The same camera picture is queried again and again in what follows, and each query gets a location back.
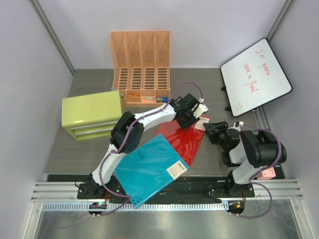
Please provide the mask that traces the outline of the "red A4 folder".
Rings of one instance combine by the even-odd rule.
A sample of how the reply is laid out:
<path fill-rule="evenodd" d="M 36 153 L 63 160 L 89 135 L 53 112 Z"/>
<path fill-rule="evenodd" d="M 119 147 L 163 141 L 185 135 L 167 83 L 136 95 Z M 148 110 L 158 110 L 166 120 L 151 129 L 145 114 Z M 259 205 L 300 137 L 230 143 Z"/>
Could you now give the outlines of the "red A4 folder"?
<path fill-rule="evenodd" d="M 205 133 L 204 123 L 209 116 L 201 116 L 190 128 L 183 130 L 176 120 L 159 125 L 155 136 L 162 134 L 180 157 L 191 167 Z"/>

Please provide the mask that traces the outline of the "blue and grey marker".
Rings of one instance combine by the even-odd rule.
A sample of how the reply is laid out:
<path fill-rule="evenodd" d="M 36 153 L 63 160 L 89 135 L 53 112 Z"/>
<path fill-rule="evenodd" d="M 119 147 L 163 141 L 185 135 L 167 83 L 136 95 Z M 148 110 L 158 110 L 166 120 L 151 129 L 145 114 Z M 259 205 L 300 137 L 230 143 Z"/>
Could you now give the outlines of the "blue and grey marker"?
<path fill-rule="evenodd" d="M 168 101 L 168 97 L 157 97 L 157 103 L 167 103 Z"/>

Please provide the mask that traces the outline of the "teal A4 folder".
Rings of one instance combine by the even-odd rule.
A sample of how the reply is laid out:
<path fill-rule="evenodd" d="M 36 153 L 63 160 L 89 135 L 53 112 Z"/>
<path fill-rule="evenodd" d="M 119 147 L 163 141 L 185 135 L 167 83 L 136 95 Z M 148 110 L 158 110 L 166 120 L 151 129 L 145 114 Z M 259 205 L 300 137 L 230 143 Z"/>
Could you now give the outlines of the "teal A4 folder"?
<path fill-rule="evenodd" d="M 135 208 L 146 203 L 189 169 L 162 134 L 126 155 L 114 173 Z"/>

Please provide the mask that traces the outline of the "orange highlighter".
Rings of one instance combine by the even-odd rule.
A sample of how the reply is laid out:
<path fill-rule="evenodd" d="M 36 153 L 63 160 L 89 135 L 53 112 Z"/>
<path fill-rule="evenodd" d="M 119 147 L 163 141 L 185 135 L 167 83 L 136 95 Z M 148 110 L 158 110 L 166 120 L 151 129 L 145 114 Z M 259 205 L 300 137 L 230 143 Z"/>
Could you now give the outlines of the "orange highlighter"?
<path fill-rule="evenodd" d="M 127 97 L 140 97 L 140 94 L 127 94 Z"/>

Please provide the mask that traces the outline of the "orange plastic file organizer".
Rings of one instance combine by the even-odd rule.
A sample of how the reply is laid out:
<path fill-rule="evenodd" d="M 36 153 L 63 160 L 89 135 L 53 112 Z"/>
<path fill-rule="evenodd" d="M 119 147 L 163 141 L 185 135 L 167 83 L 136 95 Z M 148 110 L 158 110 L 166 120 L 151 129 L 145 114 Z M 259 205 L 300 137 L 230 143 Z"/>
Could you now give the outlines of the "orange plastic file organizer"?
<path fill-rule="evenodd" d="M 170 97 L 170 32 L 113 31 L 109 38 L 113 87 L 128 108 L 156 108 L 157 97 Z M 127 97 L 140 94 L 140 97 Z M 154 100 L 145 100 L 153 96 Z"/>

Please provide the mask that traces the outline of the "green metal drawer cabinet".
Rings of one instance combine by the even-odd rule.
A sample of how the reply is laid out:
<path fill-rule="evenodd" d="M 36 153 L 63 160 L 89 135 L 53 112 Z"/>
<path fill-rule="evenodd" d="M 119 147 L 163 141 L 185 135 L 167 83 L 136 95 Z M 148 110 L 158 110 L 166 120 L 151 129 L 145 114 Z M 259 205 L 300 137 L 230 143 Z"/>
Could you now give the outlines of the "green metal drawer cabinet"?
<path fill-rule="evenodd" d="M 77 141 L 109 136 L 122 116 L 121 94 L 109 91 L 62 100 L 62 127 Z"/>

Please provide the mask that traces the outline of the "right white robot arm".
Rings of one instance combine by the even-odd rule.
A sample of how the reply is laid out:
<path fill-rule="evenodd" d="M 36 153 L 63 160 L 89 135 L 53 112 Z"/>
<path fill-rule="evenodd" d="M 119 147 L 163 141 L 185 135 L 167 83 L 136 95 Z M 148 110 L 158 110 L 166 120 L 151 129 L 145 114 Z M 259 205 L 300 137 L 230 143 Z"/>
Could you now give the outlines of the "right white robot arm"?
<path fill-rule="evenodd" d="M 235 167 L 223 184 L 208 186 L 210 197 L 243 197 L 258 174 L 287 160 L 285 147 L 269 129 L 242 130 L 242 121 L 232 127 L 225 121 L 203 126 L 210 141 L 222 148 L 223 163 Z"/>

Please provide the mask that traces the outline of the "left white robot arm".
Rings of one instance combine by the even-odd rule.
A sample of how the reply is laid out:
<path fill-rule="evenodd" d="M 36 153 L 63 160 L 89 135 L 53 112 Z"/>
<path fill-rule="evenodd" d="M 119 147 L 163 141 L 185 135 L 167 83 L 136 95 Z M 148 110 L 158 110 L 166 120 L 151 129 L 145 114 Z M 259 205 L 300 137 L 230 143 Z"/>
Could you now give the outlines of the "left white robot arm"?
<path fill-rule="evenodd" d="M 126 155 L 139 146 L 145 131 L 174 120 L 186 130 L 196 124 L 207 111 L 204 97 L 196 99 L 189 93 L 176 100 L 170 98 L 167 103 L 144 113 L 123 113 L 111 131 L 110 144 L 105 156 L 83 184 L 86 187 L 86 195 L 92 199 L 100 199 L 105 195 L 106 183 L 110 181 L 114 170 Z"/>

